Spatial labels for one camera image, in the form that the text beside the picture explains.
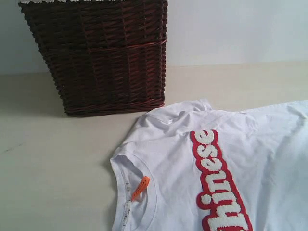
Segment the white t-shirt with red print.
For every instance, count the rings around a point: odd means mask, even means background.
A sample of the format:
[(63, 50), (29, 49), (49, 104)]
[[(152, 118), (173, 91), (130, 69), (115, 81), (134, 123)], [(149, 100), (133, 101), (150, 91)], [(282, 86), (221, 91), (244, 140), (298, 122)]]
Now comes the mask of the white t-shirt with red print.
[(187, 101), (141, 116), (110, 160), (115, 231), (305, 231), (308, 103)]

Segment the dark brown wicker basket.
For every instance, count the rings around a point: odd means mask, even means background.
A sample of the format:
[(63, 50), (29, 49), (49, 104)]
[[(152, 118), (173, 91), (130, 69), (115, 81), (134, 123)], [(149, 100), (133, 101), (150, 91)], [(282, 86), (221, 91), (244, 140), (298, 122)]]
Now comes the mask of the dark brown wicker basket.
[(164, 105), (166, 0), (18, 5), (68, 116)]

